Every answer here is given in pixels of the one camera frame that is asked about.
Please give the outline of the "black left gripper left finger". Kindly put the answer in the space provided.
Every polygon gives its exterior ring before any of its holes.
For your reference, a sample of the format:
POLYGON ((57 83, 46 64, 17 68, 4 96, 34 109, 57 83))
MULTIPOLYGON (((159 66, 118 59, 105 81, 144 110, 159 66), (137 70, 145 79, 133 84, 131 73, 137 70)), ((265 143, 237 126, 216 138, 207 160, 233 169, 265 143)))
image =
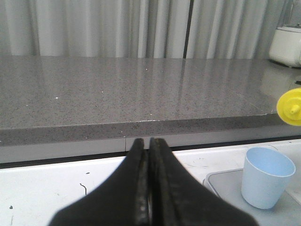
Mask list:
POLYGON ((58 211, 51 226, 148 226, 148 155, 138 138, 95 190, 58 211))

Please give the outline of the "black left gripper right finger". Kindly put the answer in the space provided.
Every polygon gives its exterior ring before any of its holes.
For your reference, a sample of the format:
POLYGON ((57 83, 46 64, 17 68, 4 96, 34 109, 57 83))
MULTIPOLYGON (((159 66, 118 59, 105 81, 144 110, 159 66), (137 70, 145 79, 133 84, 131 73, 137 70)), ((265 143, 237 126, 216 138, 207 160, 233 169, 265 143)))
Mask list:
POLYGON ((149 186, 154 226, 256 226, 249 214, 201 185, 162 138, 151 138, 149 186))

